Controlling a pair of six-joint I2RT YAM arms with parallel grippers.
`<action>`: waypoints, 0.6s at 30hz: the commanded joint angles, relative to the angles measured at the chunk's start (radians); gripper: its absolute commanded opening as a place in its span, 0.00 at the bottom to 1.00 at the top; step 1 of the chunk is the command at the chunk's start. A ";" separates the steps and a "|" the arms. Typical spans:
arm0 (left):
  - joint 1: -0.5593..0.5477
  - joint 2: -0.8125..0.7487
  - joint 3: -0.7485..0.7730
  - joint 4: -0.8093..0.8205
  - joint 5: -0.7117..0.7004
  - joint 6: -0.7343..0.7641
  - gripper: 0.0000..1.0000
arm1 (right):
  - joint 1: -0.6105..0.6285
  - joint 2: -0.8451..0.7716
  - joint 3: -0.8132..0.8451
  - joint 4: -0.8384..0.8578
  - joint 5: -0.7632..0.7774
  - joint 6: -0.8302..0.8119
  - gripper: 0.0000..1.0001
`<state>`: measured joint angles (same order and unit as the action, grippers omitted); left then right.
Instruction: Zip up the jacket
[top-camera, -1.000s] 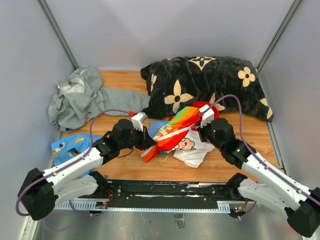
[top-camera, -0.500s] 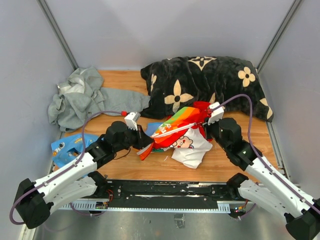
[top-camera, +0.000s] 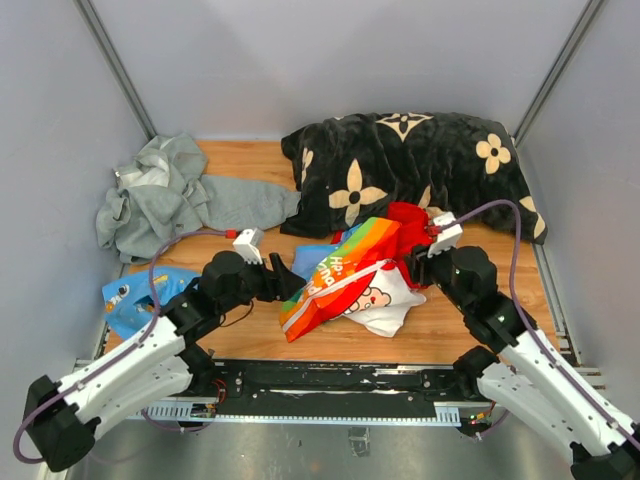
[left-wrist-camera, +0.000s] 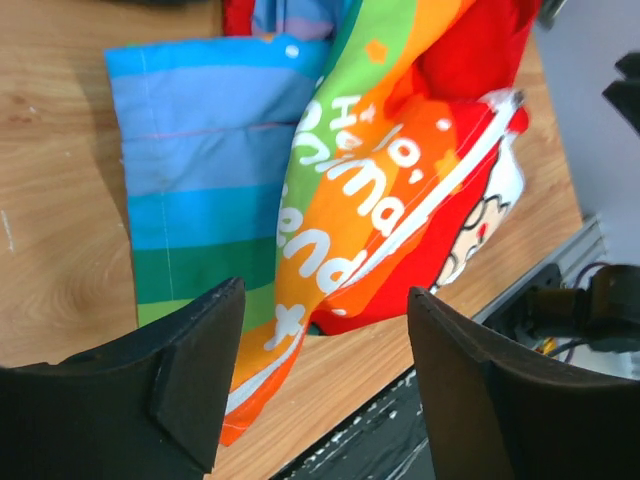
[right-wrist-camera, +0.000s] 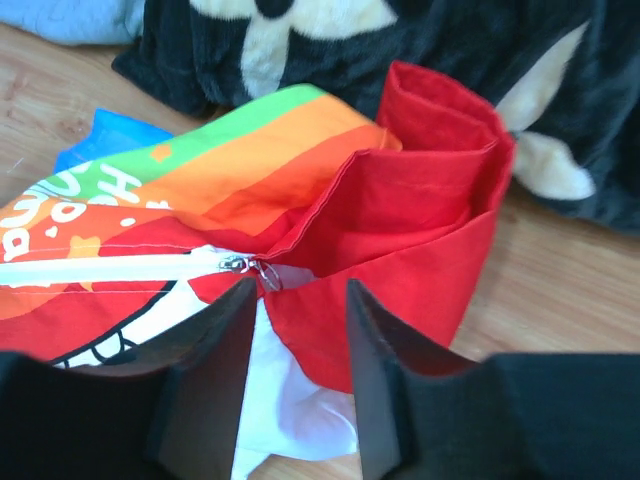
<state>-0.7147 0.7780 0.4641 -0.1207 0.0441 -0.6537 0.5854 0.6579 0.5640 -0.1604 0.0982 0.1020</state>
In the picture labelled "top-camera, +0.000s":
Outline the rainbow white zip jacket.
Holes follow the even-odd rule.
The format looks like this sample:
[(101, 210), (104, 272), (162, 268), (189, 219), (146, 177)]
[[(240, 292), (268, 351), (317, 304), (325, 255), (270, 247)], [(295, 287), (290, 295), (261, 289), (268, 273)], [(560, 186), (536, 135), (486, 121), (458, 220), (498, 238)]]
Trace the rainbow white zip jacket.
[(413, 247), (434, 242), (427, 231), (430, 220), (422, 208), (394, 202), (386, 218), (372, 217), (353, 229), (284, 302), (279, 322), (286, 340), (341, 316), (373, 334), (393, 337), (409, 310), (426, 301), (404, 260)]

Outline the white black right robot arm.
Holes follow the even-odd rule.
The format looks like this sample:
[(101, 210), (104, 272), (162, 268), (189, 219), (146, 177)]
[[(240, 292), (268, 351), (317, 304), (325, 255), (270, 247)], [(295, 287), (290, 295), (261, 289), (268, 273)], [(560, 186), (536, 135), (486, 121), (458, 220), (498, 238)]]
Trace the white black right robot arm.
[(478, 346), (453, 365), (466, 400), (496, 402), (570, 462), (575, 479), (636, 479), (639, 424), (598, 393), (551, 345), (479, 247), (439, 254), (426, 246), (406, 258), (410, 278), (434, 285), (458, 309)]

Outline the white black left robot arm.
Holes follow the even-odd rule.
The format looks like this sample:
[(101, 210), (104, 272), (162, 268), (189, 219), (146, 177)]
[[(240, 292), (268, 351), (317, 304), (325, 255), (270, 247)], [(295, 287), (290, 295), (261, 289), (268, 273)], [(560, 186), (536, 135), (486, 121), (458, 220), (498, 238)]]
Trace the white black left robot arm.
[(271, 263), (249, 262), (222, 251), (202, 274), (128, 340), (89, 365), (53, 381), (43, 375), (28, 387), (22, 424), (14, 437), (15, 456), (29, 436), (50, 471), (81, 461), (105, 433), (128, 416), (173, 394), (200, 396), (214, 383), (211, 359), (197, 342), (221, 326), (231, 310), (254, 301), (290, 299), (305, 284), (279, 255)]

